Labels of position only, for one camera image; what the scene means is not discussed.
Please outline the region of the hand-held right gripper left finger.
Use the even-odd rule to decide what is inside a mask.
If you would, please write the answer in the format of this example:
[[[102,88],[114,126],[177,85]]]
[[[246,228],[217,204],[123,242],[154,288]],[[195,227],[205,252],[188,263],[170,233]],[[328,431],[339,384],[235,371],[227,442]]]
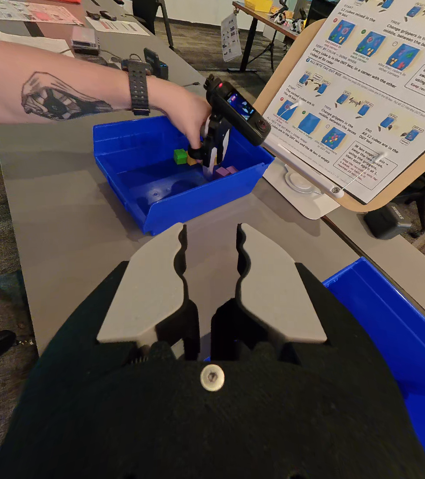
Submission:
[[[187,248],[187,227],[176,223],[130,258],[97,334],[101,344],[158,341],[156,327],[186,300],[184,272],[175,265]]]

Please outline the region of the person's left forearm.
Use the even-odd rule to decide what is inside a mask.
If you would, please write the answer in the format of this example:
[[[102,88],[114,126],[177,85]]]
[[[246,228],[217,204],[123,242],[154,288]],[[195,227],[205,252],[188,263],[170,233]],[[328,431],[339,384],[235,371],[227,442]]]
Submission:
[[[125,71],[0,41],[0,124],[64,122],[132,110]]]

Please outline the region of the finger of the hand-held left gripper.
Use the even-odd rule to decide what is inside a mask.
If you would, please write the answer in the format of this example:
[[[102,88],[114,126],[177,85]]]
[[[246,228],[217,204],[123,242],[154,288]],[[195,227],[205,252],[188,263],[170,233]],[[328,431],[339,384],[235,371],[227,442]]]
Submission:
[[[206,154],[206,157],[203,160],[203,174],[206,180],[213,179],[216,159],[217,159],[217,149],[211,149],[211,151]]]
[[[217,134],[217,151],[216,151],[216,165],[219,166],[224,160],[230,136],[230,128],[222,128]]]

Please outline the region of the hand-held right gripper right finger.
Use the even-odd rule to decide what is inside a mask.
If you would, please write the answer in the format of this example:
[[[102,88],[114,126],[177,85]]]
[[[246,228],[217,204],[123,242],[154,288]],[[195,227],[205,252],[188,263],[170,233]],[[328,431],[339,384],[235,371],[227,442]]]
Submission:
[[[327,335],[293,258],[246,223],[237,225],[240,309],[266,332],[272,344],[324,344]]]

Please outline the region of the small grey device box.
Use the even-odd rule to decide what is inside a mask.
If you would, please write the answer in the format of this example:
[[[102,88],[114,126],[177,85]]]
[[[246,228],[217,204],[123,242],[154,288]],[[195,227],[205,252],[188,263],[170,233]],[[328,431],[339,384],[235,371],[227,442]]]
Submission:
[[[100,47],[96,31],[84,26],[73,26],[71,33],[71,47],[74,53],[98,56],[100,53]]]

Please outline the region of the person's left hand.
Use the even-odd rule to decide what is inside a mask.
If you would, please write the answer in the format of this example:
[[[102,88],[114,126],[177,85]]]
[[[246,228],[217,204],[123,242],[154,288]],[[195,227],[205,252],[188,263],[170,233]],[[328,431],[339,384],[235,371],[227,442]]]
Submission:
[[[164,113],[186,136],[192,149],[199,149],[201,131],[212,112],[207,100],[154,76],[147,77],[147,91],[150,108]]]

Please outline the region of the blue plastic bin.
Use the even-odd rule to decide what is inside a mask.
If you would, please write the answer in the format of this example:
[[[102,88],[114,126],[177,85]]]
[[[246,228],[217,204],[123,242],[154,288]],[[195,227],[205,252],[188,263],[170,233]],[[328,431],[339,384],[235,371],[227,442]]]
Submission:
[[[178,165],[188,141],[165,116],[93,127],[96,164],[140,230],[157,235],[252,192],[274,157],[232,129],[222,165],[238,172],[208,181],[201,165]]]
[[[363,257],[323,284],[383,355],[425,450],[425,316]]]

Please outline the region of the black power brick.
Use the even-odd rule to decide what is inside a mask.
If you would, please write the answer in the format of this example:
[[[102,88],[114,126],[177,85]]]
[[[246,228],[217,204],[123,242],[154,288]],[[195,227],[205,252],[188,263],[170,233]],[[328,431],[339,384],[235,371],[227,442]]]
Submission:
[[[371,235],[381,240],[400,236],[412,227],[412,222],[403,208],[394,202],[367,212],[363,216],[363,221]]]

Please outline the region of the white board stand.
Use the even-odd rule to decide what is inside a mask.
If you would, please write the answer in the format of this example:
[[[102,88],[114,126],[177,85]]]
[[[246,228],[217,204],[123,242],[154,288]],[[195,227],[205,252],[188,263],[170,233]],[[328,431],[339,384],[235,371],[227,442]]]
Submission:
[[[263,177],[307,219],[319,219],[340,206],[335,200],[322,193],[317,186],[279,159],[273,160]]]

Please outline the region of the black battery charger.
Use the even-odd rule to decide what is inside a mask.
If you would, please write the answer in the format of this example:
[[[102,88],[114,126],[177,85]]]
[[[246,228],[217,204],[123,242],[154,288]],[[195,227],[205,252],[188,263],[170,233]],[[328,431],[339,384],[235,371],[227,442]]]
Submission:
[[[160,60],[158,54],[155,51],[145,47],[144,48],[144,60],[150,66],[151,75],[160,78],[162,80],[169,80],[169,68],[168,65]]]

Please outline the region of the wooden table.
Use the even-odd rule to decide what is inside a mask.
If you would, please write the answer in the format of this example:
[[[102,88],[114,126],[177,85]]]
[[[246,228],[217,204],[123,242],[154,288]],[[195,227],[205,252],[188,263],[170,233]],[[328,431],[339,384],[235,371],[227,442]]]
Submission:
[[[269,13],[260,13],[247,9],[245,7],[244,1],[233,1],[232,5],[234,13],[239,14],[242,12],[250,16],[251,24],[248,29],[240,65],[238,68],[227,67],[225,70],[227,73],[257,73],[257,69],[251,68],[250,65],[251,63],[255,62],[257,55],[261,55],[261,53],[258,53],[256,56],[251,57],[251,50],[256,37],[258,23],[262,23],[264,26],[267,26],[273,30],[273,37],[270,40],[274,41],[277,39],[278,34],[283,35],[284,41],[288,47],[291,46],[299,36],[299,34],[294,34],[291,31],[291,27],[288,27],[287,25],[280,26],[270,21]]]

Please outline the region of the grey desk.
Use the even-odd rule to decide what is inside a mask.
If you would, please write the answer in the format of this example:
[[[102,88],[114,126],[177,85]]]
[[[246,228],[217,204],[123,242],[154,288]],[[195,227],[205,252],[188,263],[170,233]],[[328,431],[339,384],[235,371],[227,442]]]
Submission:
[[[116,112],[47,125],[0,125],[5,182],[39,354],[66,318],[121,261],[151,238],[113,194],[93,155],[92,128],[129,120]],[[302,216],[268,182],[187,223],[186,279],[199,310],[202,354],[210,319],[233,296],[235,233],[250,224],[325,280],[363,256],[425,315],[425,255],[402,237],[378,240],[342,207]]]

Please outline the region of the black wristwatch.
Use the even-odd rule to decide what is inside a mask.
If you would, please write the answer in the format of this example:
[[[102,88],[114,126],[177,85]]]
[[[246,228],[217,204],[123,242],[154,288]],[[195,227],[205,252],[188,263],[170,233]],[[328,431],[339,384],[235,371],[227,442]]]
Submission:
[[[148,117],[150,114],[147,77],[149,69],[144,62],[127,60],[125,68],[131,97],[131,110],[136,116]]]

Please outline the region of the hanging laminated card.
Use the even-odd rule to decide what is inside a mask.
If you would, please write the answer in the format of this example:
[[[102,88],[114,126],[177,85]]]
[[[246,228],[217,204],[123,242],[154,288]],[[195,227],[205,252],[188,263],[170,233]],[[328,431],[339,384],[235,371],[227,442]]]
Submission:
[[[237,14],[234,12],[221,21],[221,51],[226,63],[242,57]]]

